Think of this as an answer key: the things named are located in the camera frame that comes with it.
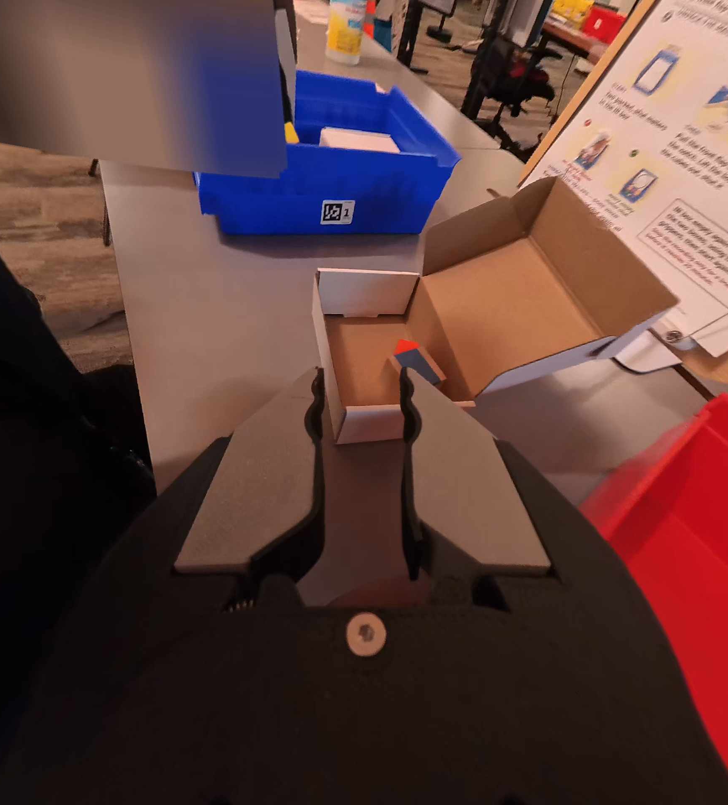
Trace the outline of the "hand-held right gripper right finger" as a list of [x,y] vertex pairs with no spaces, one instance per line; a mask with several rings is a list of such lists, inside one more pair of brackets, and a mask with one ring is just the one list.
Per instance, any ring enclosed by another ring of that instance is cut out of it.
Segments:
[[414,369],[399,388],[409,578],[546,575],[551,560],[491,432]]

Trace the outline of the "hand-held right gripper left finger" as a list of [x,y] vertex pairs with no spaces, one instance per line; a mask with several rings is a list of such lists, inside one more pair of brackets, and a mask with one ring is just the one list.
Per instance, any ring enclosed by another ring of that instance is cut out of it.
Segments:
[[235,429],[174,563],[179,574],[299,580],[317,562],[324,407],[314,367]]

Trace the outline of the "blue cube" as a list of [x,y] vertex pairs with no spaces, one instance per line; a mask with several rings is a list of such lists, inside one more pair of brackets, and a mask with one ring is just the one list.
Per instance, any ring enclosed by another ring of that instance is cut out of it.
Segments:
[[436,362],[427,356],[426,352],[421,348],[412,348],[394,353],[390,356],[390,363],[398,373],[402,369],[414,370],[420,377],[435,387],[438,387],[447,379]]

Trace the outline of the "white cardboard mailer box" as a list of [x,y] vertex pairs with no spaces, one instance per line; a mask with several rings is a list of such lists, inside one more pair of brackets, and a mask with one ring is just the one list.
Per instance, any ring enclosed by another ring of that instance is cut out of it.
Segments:
[[333,439],[399,439],[400,340],[443,395],[486,393],[614,357],[678,298],[561,178],[431,227],[419,274],[321,267],[312,316]]
[[321,130],[319,145],[342,150],[400,154],[399,146],[387,134],[331,126]]

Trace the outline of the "red plastic bin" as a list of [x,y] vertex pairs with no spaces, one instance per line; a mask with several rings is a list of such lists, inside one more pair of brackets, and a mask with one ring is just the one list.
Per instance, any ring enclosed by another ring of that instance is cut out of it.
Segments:
[[580,510],[648,599],[728,768],[728,395],[612,471]]

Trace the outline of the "blue plastic bin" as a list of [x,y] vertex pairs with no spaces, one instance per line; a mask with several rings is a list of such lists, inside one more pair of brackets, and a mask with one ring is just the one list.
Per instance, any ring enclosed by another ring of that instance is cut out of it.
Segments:
[[[400,154],[320,146],[326,126],[387,134]],[[297,71],[295,127],[278,178],[192,174],[224,234],[419,234],[460,161],[399,87],[370,80]]]

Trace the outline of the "person's dark clothing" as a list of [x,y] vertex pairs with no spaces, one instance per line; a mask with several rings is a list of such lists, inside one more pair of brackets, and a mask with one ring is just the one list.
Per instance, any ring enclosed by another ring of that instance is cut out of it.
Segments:
[[0,760],[57,626],[153,501],[135,368],[81,372],[0,258]]

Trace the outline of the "white canister with yellow label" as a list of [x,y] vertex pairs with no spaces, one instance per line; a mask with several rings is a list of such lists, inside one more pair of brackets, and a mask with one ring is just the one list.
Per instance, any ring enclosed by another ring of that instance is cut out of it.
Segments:
[[367,1],[329,1],[325,55],[343,65],[357,65],[367,19]]

